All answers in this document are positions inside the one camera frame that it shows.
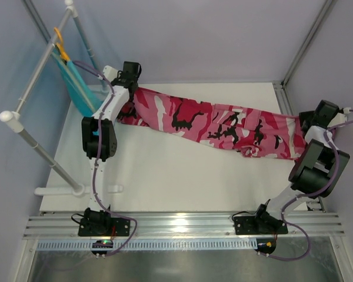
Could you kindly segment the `pink camouflage trousers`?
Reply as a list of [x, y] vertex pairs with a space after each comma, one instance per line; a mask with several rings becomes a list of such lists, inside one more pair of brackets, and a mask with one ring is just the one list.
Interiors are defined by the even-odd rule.
[[200, 102], [139, 88], [117, 121], [144, 126], [244, 157], [297, 160], [307, 145], [299, 118], [264, 110]]

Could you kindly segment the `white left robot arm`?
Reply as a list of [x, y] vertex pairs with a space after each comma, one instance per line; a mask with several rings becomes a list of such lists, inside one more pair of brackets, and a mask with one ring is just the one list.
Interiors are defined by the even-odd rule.
[[123, 70], [111, 80], [96, 69], [92, 71], [108, 84], [109, 93], [99, 109], [81, 123], [82, 147], [91, 168], [88, 210], [112, 214], [106, 166], [115, 156], [118, 145], [114, 123], [123, 106], [134, 97], [142, 67], [137, 62], [126, 61]]

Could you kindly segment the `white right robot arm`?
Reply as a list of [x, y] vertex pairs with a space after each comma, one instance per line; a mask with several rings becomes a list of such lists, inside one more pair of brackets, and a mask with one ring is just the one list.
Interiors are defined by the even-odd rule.
[[338, 114], [339, 106], [326, 100], [313, 112], [299, 114], [307, 146], [289, 174], [289, 186], [259, 206], [254, 217], [258, 234], [277, 234], [287, 225], [287, 214], [308, 199], [327, 197], [332, 192], [350, 159], [334, 144], [330, 131], [329, 125]]

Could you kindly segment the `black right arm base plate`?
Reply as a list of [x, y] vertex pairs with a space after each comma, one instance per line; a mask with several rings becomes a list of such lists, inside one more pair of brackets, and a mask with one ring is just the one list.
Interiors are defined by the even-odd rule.
[[288, 234], [288, 228], [282, 220], [268, 214], [261, 216], [232, 216], [236, 235], [276, 235]]

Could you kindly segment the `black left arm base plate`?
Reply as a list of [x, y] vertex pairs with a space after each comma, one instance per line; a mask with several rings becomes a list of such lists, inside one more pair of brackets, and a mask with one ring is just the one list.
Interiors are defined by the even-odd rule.
[[128, 237], [131, 221], [122, 217], [112, 217], [106, 211], [93, 211], [87, 208], [81, 217], [78, 230], [79, 237]]

